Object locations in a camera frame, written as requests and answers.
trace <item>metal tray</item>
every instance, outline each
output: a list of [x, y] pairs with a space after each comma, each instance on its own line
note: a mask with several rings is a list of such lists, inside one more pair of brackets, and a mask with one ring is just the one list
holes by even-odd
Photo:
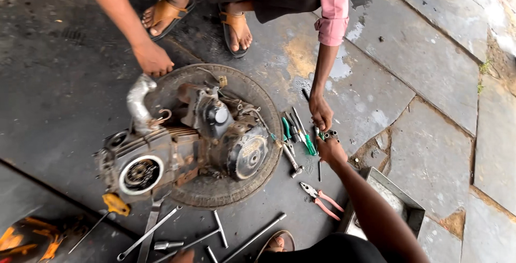
[[[394, 208], [396, 213], [402, 216], [403, 220], [407, 222], [417, 238], [421, 229], [422, 220], [425, 217], [425, 209], [376, 168], [363, 168], [359, 171], [359, 174]], [[337, 231], [352, 234], [367, 240], [360, 225], [357, 223], [357, 215], [355, 214], [351, 201], [348, 201], [346, 205], [344, 216], [342, 217], [341, 224]]]

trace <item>hand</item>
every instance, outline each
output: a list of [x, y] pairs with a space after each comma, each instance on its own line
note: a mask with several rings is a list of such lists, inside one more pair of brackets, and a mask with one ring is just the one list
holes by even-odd
[[321, 131], [329, 130], [331, 128], [333, 111], [325, 101], [323, 95], [310, 95], [309, 107], [314, 125]]
[[348, 155], [342, 149], [342, 145], [335, 138], [322, 140], [319, 136], [315, 137], [317, 151], [319, 151], [320, 161], [326, 161], [331, 169], [348, 161]]
[[132, 52], [144, 73], [148, 75], [160, 77], [172, 71], [174, 62], [170, 60], [167, 52], [150, 40], [148, 43], [133, 46]]
[[174, 257], [172, 257], [170, 263], [193, 263], [194, 254], [195, 253], [193, 249], [190, 249], [188, 251], [181, 250]]

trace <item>yellow screwdriver handle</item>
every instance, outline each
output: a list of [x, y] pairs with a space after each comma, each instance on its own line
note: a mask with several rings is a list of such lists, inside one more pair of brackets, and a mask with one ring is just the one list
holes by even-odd
[[121, 214], [124, 216], [129, 215], [129, 211], [131, 211], [131, 208], [126, 205], [119, 197], [118, 195], [114, 193], [106, 193], [102, 195], [102, 199], [104, 200], [104, 203], [107, 204], [107, 211], [112, 212], [114, 211], [117, 214]]

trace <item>pink shirt sleeve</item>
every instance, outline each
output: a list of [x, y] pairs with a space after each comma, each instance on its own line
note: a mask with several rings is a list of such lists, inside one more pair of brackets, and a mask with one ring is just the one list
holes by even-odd
[[348, 0], [321, 0], [322, 17], [315, 22], [319, 41], [328, 46], [339, 46], [348, 26]]

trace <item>brown sandal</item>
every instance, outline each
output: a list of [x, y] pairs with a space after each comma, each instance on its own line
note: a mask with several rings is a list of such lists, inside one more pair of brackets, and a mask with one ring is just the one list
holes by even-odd
[[[242, 15], [228, 14], [228, 13], [224, 12], [224, 7], [222, 4], [219, 4], [219, 11], [220, 11], [219, 12], [220, 22], [222, 22], [223, 28], [224, 28], [224, 39], [226, 42], [226, 46], [229, 49], [229, 52], [231, 52], [231, 54], [233, 54], [233, 56], [237, 57], [237, 58], [246, 55], [247, 50], [249, 48], [242, 49], [242, 45], [240, 45], [240, 40], [242, 38], [242, 31], [246, 24], [246, 15], [245, 14], [242, 14]], [[233, 30], [235, 30], [236, 38], [238, 40], [239, 48], [237, 51], [231, 50], [231, 35], [230, 35], [230, 28], [229, 28], [230, 26], [233, 28]]]
[[[268, 248], [268, 246], [270, 246], [270, 242], [272, 240], [276, 240], [277, 238], [283, 239], [283, 241], [284, 241], [283, 247], [269, 247]], [[263, 248], [261, 248], [261, 251], [258, 254], [258, 257], [256, 258], [255, 263], [258, 262], [260, 255], [266, 251], [268, 251], [268, 252], [292, 252], [295, 250], [296, 250], [296, 245], [293, 241], [292, 234], [287, 230], [281, 230], [279, 232], [276, 232], [272, 237], [270, 237], [269, 240], [267, 240], [267, 243], [265, 243]]]
[[196, 4], [195, 0], [188, 0], [188, 5], [186, 6], [186, 8], [183, 9], [183, 8], [177, 8], [176, 6], [169, 3], [167, 0], [158, 0], [156, 5], [154, 5], [154, 7], [155, 7], [154, 8], [154, 16], [153, 16], [151, 27], [156, 25], [159, 21], [162, 21], [165, 19], [173, 18], [173, 20], [172, 20], [172, 22], [170, 22], [168, 27], [165, 28], [163, 30], [163, 32], [161, 32], [160, 35], [154, 36], [149, 33], [151, 40], [158, 41], [159, 39], [163, 38], [165, 35], [169, 34], [169, 32], [172, 30], [172, 28], [174, 28], [174, 26], [176, 26], [177, 23], [179, 23], [179, 21], [184, 16], [188, 15], [188, 13], [190, 13], [190, 11], [195, 8], [195, 4]]

